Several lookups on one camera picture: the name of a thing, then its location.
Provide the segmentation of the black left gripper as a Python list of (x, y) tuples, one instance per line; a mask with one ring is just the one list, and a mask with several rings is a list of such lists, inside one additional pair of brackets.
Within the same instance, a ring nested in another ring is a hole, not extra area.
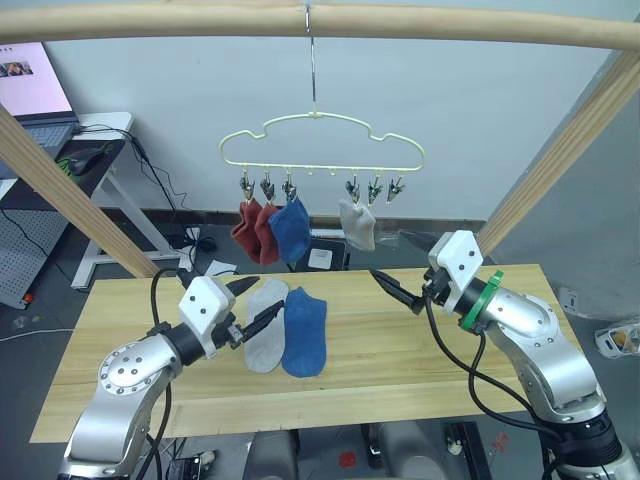
[[(225, 284), (234, 296), (240, 296), (260, 280), (259, 276), (248, 276), (232, 280)], [(269, 306), (254, 317), (254, 321), (244, 329), (236, 323), (236, 316), (228, 313), (225, 319), (217, 323), (213, 329), (213, 343), (216, 349), (229, 345), (235, 350), (242, 345), (245, 337), (255, 337), (263, 331), (284, 308), (284, 301), (280, 300)]]

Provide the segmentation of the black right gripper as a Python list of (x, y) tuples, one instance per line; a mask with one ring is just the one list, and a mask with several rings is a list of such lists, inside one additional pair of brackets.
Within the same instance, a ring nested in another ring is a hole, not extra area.
[[(424, 252), (430, 252), (439, 241), (438, 235), (429, 232), (401, 230), (400, 235)], [(424, 300), (421, 296), (414, 295), (403, 288), (397, 279), (387, 273), (377, 269), (370, 269), (369, 273), (388, 295), (405, 305), (414, 315), (421, 313), (424, 308)], [(443, 268), (436, 270), (430, 267), (424, 274), (424, 280), (422, 292), (425, 301), (444, 305), (451, 292), (448, 272)]]

